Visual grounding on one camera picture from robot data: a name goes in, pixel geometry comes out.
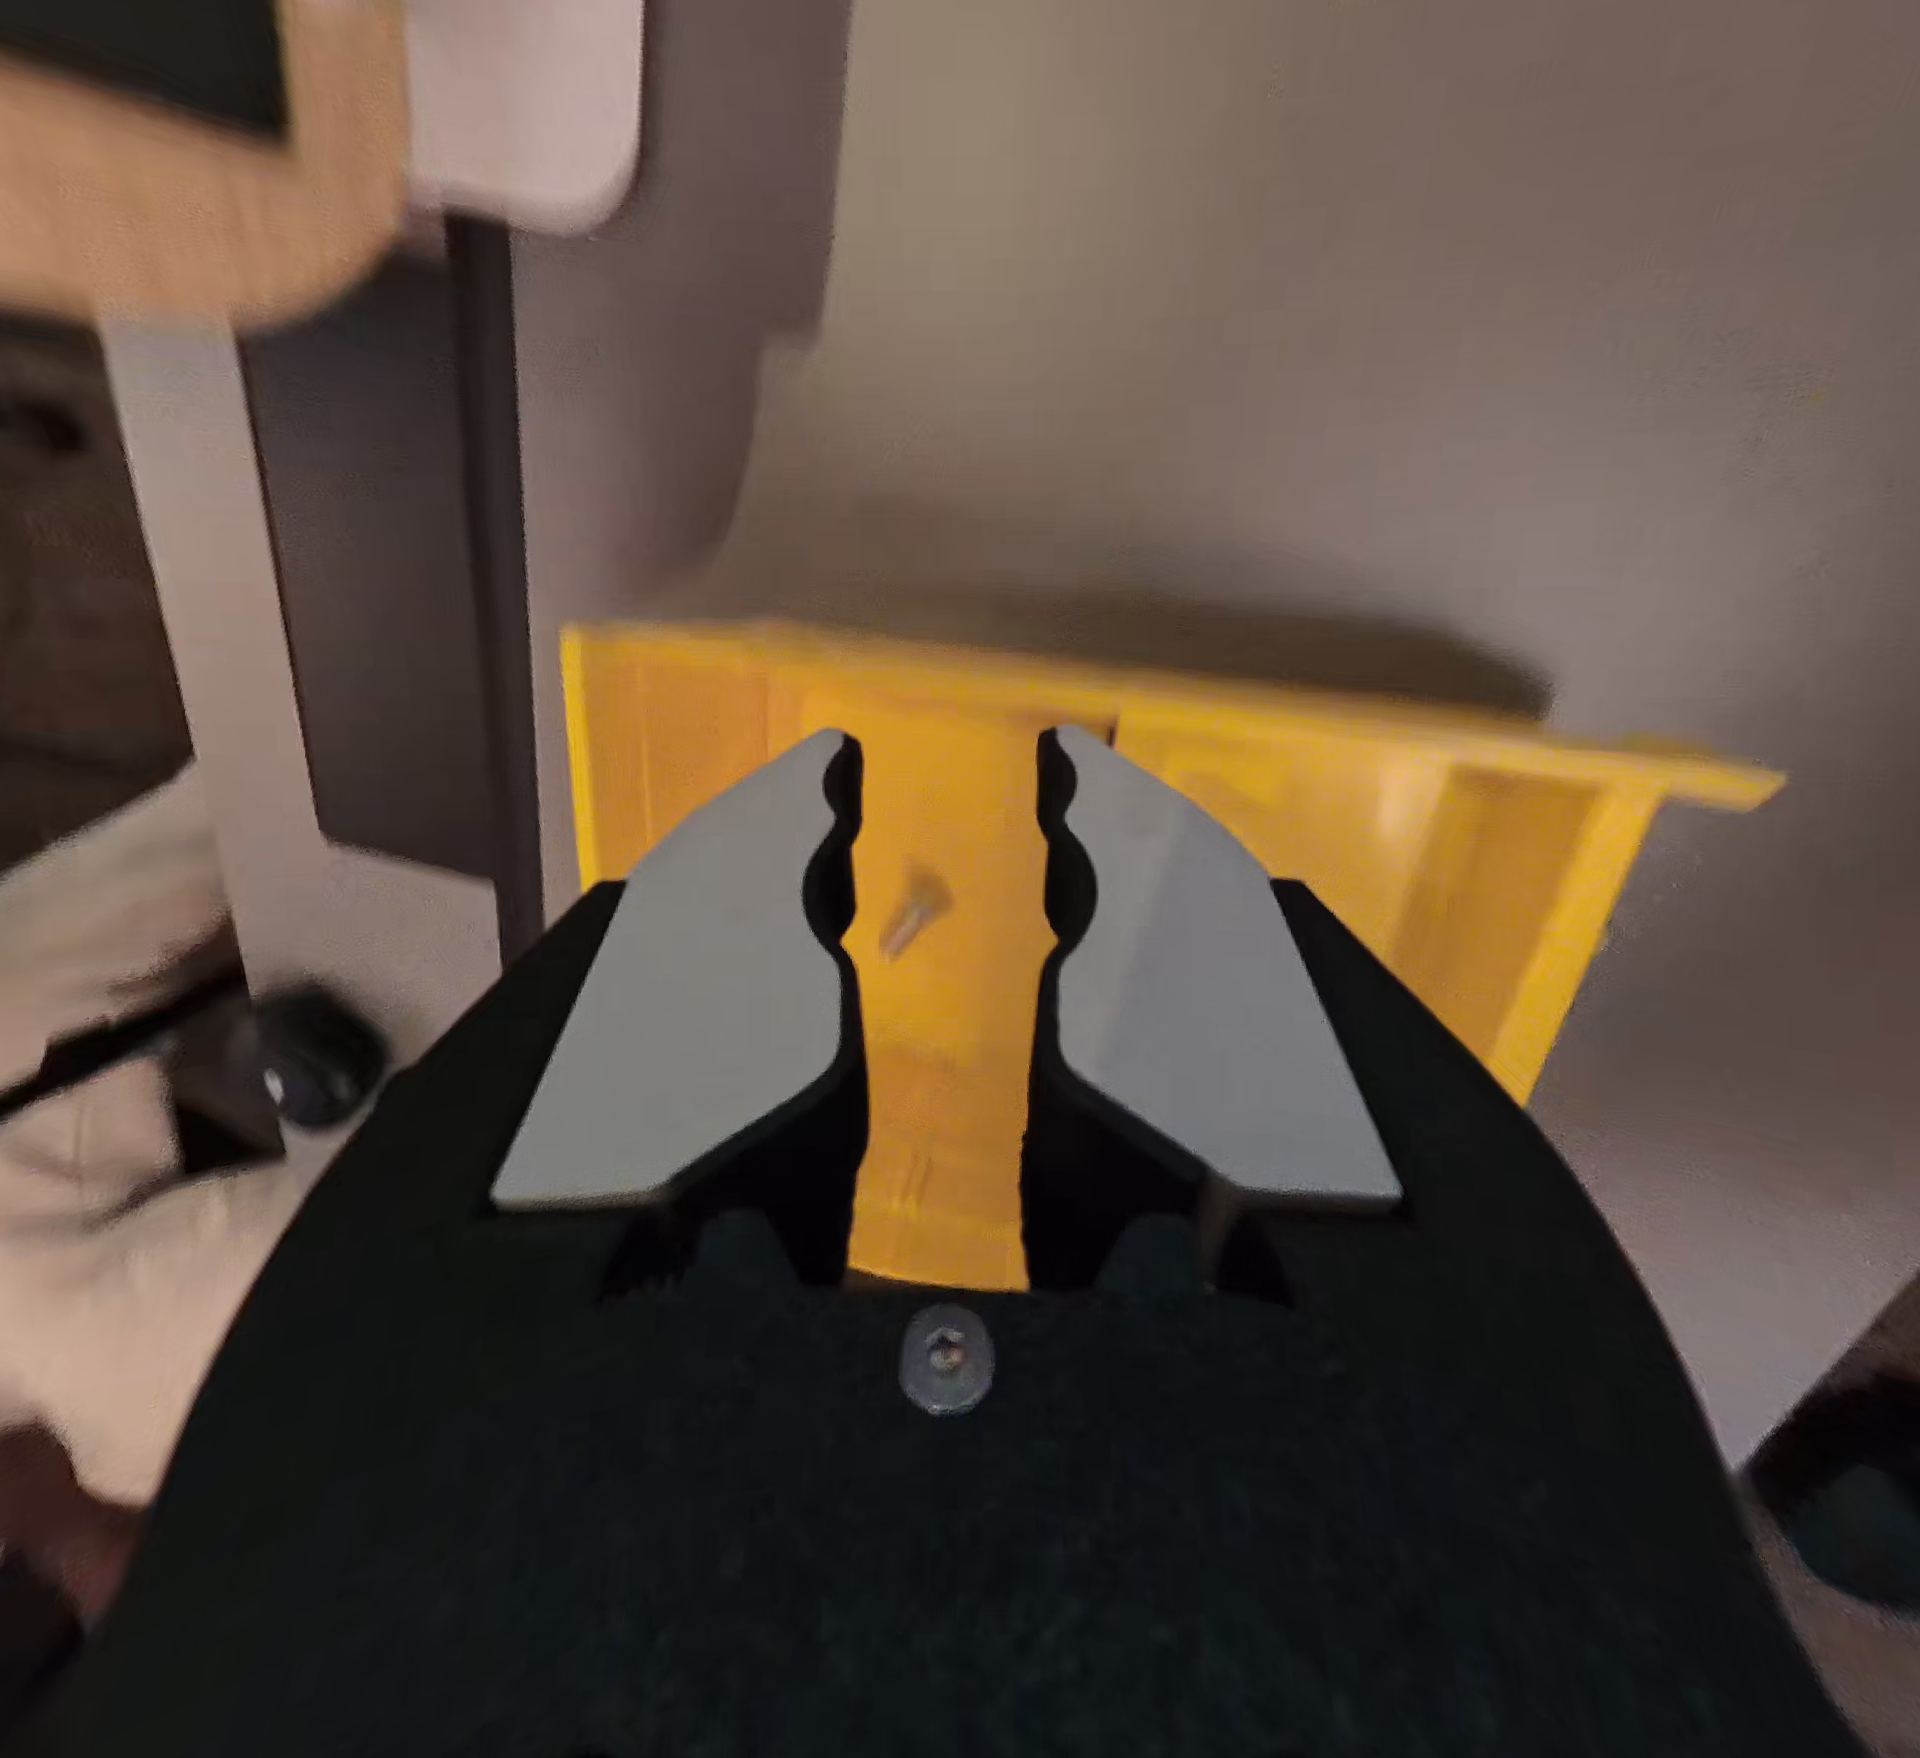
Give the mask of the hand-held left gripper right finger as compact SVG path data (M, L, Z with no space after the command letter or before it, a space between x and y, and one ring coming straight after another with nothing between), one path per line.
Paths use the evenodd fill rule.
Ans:
M1391 1212L1377 1123L1260 862L1080 726L1040 741L1051 1008L1068 1087L1170 1169L1245 1198Z

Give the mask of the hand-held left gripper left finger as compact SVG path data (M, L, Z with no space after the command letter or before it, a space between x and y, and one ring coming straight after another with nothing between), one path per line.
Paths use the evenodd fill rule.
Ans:
M503 1212L653 1199L860 1063L839 730L691 811L625 880L493 1182Z

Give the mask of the yellow plastic bin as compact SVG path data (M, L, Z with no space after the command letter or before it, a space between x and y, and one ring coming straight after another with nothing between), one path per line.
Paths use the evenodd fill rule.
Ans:
M820 730L857 741L849 952L872 1123L852 1270L1026 1287L1019 1154L1042 909L1039 738L1072 725L1303 881L1519 1102L1549 1061L1663 807L1749 813L1789 783L1661 741L970 646L769 624L573 626L560 677L582 884ZM954 909L897 964L910 863Z

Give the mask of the black oval case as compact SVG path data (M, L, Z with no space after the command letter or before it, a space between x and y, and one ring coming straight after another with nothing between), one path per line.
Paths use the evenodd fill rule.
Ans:
M282 1127L322 1133L363 1114L390 1073L392 1051L353 1004L307 983L253 1001L235 1058Z

